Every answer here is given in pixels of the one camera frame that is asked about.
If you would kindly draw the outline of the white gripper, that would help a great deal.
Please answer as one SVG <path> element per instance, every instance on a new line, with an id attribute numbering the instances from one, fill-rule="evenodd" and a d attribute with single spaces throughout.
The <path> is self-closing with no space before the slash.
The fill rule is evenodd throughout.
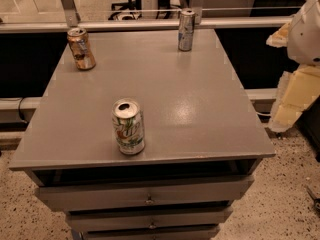
<path id="1" fill-rule="evenodd" d="M 276 133 L 290 129 L 320 96 L 320 0 L 307 0 L 293 17 L 268 37 L 266 44 L 287 46 L 288 57 L 300 65 L 280 77 L 268 128 Z"/>

